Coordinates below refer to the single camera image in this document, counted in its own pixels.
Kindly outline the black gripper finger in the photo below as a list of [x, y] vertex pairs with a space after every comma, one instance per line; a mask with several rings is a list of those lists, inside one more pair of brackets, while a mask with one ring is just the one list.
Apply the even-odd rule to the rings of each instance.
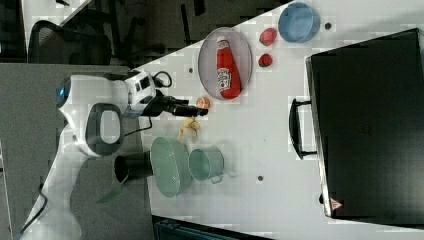
[[174, 116], [197, 117], [207, 115], [208, 109], [202, 109], [195, 106], [177, 105], [171, 113]]
[[184, 100], [184, 99], [176, 99], [175, 97], [172, 96], [165, 96], [166, 101], [168, 102], [168, 104], [177, 104], [177, 105], [188, 105], [189, 104], [189, 100]]

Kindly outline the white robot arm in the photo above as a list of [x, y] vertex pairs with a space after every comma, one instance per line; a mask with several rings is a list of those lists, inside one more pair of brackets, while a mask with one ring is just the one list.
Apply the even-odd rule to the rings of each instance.
[[149, 119], [168, 112], [197, 117], [206, 109], [187, 100], [165, 96], [164, 83], [148, 72], [125, 79], [72, 75], [58, 89], [57, 108], [66, 125], [57, 153], [28, 219], [14, 240], [80, 240], [82, 229], [70, 198], [82, 165], [90, 158], [110, 156], [124, 142], [122, 120]]

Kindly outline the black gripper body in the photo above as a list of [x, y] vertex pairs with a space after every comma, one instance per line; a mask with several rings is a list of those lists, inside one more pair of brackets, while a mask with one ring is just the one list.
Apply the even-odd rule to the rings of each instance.
[[160, 90], [157, 90], [155, 96], [147, 96], [141, 100], [141, 104], [144, 105], [144, 109], [141, 115], [147, 117], [157, 117], [163, 111], [169, 112], [170, 106], [174, 103], [174, 97], [165, 96]]

